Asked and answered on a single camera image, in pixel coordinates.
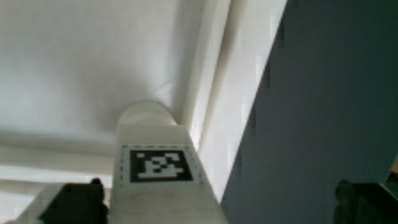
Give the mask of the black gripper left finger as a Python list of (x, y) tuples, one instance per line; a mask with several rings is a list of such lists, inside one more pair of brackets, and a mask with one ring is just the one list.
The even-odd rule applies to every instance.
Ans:
[(94, 178), (89, 183), (67, 183), (42, 214), (42, 224), (108, 224), (105, 187)]

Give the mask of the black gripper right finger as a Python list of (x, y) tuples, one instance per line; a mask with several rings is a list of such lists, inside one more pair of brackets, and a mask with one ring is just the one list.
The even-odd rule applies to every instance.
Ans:
[(334, 224), (398, 224), (398, 200), (376, 183), (343, 180), (334, 196)]

